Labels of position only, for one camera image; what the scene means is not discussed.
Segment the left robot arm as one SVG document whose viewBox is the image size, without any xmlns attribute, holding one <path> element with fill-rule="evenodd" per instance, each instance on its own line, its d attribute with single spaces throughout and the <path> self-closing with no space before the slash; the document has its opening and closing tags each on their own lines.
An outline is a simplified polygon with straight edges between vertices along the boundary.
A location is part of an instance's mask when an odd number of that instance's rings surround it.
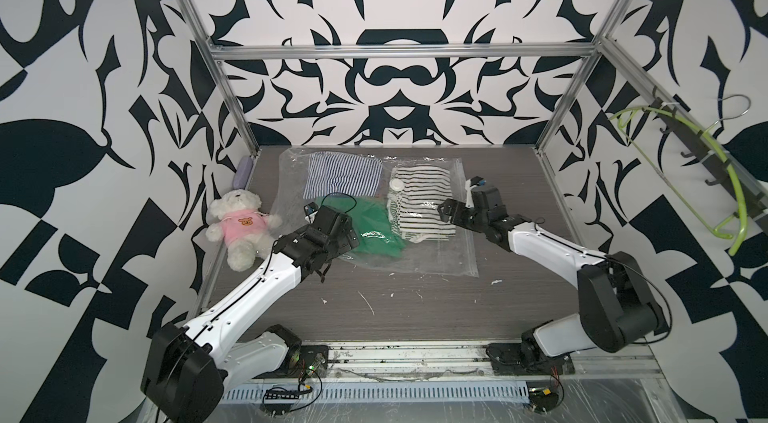
<svg viewBox="0 0 768 423">
<path fill-rule="evenodd" d="M 352 217 L 320 206 L 218 303 L 181 326 L 168 323 L 156 331 L 140 383 L 156 417 L 203 422 L 227 391 L 280 368 L 299 342 L 292 332 L 273 326 L 249 342 L 241 336 L 282 296 L 313 274 L 325 276 L 335 258 L 358 244 Z"/>
</svg>

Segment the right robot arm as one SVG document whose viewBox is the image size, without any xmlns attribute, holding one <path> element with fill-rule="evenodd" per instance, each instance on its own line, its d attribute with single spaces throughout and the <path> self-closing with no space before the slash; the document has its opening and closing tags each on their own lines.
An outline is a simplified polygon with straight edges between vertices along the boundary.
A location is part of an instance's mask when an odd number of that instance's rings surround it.
<svg viewBox="0 0 768 423">
<path fill-rule="evenodd" d="M 668 337 L 673 325 L 666 298 L 630 254 L 590 250 L 508 213 L 499 190 L 481 177 L 466 183 L 467 199 L 448 198 L 437 207 L 446 223 L 482 234 L 507 252 L 526 257 L 570 283 L 578 310 L 539 325 L 521 337 L 519 363 L 541 366 L 573 352 L 616 353 L 634 344 Z"/>
</svg>

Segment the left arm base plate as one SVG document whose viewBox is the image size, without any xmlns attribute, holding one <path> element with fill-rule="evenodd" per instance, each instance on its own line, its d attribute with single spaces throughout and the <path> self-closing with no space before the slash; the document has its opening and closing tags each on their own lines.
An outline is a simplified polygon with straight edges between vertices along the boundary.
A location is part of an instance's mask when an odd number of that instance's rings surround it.
<svg viewBox="0 0 768 423">
<path fill-rule="evenodd" d="M 301 345 L 289 349 L 283 363 L 274 371 L 260 375 L 260 378 L 298 378 L 313 367 L 324 376 L 329 361 L 328 345 Z"/>
</svg>

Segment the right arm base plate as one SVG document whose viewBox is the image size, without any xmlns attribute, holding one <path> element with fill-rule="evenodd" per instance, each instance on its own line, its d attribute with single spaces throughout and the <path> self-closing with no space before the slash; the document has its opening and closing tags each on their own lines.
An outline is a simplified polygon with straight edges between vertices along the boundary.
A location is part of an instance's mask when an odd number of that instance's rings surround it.
<svg viewBox="0 0 768 423">
<path fill-rule="evenodd" d="M 546 356 L 533 342 L 491 343 L 485 354 L 495 375 L 541 376 L 569 374 L 573 365 L 568 355 Z"/>
</svg>

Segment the black white striped tank top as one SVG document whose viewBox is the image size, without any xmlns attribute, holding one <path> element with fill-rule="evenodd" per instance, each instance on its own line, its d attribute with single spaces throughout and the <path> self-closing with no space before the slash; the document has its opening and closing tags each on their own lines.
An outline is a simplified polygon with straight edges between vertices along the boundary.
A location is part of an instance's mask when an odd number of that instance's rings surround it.
<svg viewBox="0 0 768 423">
<path fill-rule="evenodd" d="M 440 203 L 453 197 L 448 169 L 429 164 L 398 165 L 392 170 L 390 180 L 393 178 L 405 184 L 400 192 L 389 187 L 387 195 L 389 220 L 401 238 L 421 243 L 446 241 L 456 234 L 456 227 L 442 222 L 437 211 Z"/>
</svg>

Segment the clear plastic vacuum bag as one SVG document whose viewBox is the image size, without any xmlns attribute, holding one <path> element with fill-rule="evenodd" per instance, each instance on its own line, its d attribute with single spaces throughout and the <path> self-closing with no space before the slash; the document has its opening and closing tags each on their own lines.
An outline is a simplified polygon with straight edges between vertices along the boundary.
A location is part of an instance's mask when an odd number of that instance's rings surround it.
<svg viewBox="0 0 768 423">
<path fill-rule="evenodd" d="M 279 157 L 272 212 L 280 233 L 307 224 L 321 206 L 348 214 L 358 246 L 342 260 L 372 270 L 476 277 L 469 231 L 438 207 L 465 195 L 461 158 L 423 153 L 349 153 L 289 148 Z"/>
</svg>

